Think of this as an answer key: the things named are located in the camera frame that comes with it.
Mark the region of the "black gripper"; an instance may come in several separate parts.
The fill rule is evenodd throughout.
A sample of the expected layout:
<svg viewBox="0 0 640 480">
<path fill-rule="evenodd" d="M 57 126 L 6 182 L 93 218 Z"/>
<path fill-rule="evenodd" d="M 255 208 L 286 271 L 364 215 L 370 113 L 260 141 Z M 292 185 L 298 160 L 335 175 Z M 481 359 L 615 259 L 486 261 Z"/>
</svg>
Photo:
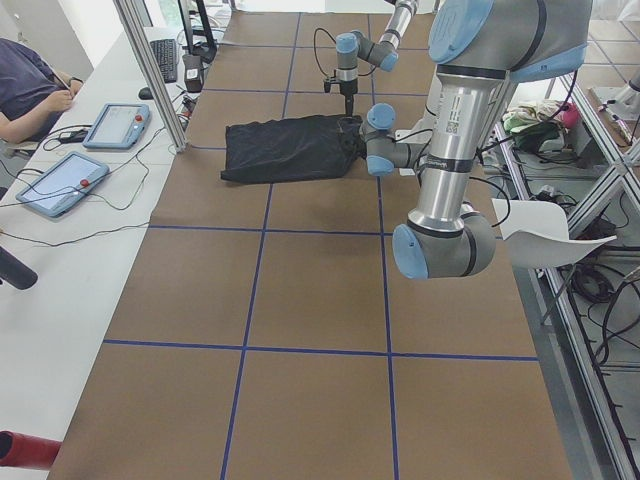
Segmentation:
<svg viewBox="0 0 640 480">
<path fill-rule="evenodd" d="M 354 95 L 357 93 L 357 80 L 339 80 L 340 94 L 344 96 L 345 115 L 354 113 Z"/>
</svg>

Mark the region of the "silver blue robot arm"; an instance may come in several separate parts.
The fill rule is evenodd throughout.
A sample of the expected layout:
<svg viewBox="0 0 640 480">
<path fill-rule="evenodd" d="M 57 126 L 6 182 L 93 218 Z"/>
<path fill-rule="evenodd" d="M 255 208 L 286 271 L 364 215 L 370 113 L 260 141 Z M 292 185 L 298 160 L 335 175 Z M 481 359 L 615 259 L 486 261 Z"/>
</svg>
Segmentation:
<svg viewBox="0 0 640 480">
<path fill-rule="evenodd" d="M 329 92 L 332 85 L 338 85 L 340 94 L 344 97 L 347 117 L 353 115 L 354 96 L 358 93 L 359 61 L 362 60 L 373 68 L 391 71 L 398 61 L 397 49 L 402 37 L 419 8 L 419 2 L 415 0 L 390 1 L 390 4 L 394 6 L 393 14 L 377 42 L 358 30 L 336 36 L 337 68 L 324 81 L 324 87 Z"/>
<path fill-rule="evenodd" d="M 396 265 L 410 279 L 464 277 L 491 262 L 495 235 L 465 200 L 477 150 L 494 123 L 494 91 L 558 77 L 583 64 L 589 1 L 447 1 L 429 32 L 428 53 L 441 91 L 424 146 L 390 137 L 393 108 L 374 105 L 361 126 L 370 174 L 411 168 L 416 207 L 393 232 Z"/>
</svg>

